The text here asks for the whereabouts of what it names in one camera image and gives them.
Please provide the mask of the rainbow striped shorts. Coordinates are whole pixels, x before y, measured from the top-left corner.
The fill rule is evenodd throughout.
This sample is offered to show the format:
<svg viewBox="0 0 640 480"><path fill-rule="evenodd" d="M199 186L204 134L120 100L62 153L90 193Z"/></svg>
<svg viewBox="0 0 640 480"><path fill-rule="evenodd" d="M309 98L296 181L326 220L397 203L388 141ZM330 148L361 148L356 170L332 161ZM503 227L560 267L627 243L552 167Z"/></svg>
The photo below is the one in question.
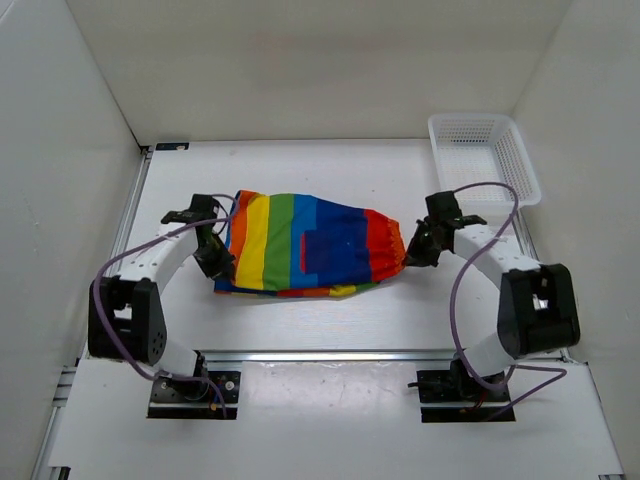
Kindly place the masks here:
<svg viewBox="0 0 640 480"><path fill-rule="evenodd" d="M306 194L238 191L225 244L235 274L215 282L217 294L346 297L405 262L396 220Z"/></svg>

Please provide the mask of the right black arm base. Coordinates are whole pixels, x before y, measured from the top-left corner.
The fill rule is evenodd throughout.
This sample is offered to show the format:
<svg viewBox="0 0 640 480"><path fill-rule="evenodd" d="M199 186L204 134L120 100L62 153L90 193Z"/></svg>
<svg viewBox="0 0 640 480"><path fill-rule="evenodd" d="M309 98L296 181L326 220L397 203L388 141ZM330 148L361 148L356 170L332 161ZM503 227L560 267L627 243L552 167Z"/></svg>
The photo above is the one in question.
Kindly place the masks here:
<svg viewBox="0 0 640 480"><path fill-rule="evenodd" d="M463 370L458 360L449 369L418 370L407 388L418 393L423 424L516 421L508 387L486 389Z"/></svg>

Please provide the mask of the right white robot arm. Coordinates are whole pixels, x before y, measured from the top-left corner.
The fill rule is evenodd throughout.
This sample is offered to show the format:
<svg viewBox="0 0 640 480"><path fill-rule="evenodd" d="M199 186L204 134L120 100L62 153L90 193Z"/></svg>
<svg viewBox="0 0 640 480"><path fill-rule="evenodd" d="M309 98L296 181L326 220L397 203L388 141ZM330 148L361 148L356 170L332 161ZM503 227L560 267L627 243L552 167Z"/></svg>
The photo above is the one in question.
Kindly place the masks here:
<svg viewBox="0 0 640 480"><path fill-rule="evenodd" d="M477 215L449 220L427 216L419 220L407 249L406 265L435 267L444 252L465 260L449 301L456 348L449 387L455 396L470 400L491 377L520 360L578 344L581 329L573 281L566 266L545 265L511 249ZM499 301L494 332L465 348L455 314L457 292L470 268L491 281L499 291Z"/></svg>

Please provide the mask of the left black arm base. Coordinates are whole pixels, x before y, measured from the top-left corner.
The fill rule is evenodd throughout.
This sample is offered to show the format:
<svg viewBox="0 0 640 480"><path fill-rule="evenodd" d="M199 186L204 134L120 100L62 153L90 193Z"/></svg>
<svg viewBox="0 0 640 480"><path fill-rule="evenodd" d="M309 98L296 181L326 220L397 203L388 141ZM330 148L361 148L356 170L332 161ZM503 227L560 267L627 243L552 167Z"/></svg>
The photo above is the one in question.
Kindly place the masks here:
<svg viewBox="0 0 640 480"><path fill-rule="evenodd" d="M228 367L202 366L209 383L178 382L158 378L151 387L148 419L221 420L237 419L242 373Z"/></svg>

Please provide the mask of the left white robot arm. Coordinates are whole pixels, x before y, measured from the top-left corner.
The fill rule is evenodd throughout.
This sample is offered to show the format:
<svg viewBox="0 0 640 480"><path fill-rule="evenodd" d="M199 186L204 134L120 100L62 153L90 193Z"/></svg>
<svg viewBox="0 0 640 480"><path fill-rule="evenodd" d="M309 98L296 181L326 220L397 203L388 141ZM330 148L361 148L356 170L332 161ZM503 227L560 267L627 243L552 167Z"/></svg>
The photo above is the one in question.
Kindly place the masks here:
<svg viewBox="0 0 640 480"><path fill-rule="evenodd" d="M214 228L229 221L217 209L171 211L152 240L101 267L89 293L89 354L125 361L146 380L172 380L188 400L205 396L210 377L204 357L168 337L161 294L190 258L207 278L233 273L233 256Z"/></svg>

